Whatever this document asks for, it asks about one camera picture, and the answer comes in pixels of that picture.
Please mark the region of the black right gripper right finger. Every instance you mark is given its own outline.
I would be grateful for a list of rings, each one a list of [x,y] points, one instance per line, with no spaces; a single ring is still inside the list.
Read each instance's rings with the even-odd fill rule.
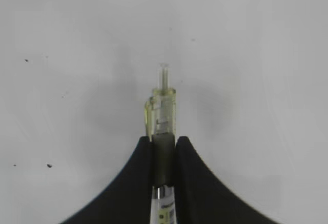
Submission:
[[[203,162],[188,137],[178,139],[174,159],[178,223],[274,223],[227,188]]]

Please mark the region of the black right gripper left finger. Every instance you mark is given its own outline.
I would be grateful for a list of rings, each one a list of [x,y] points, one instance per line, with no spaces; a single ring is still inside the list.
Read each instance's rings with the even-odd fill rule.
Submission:
[[[140,137],[114,180],[63,223],[149,223],[152,194],[152,144]]]

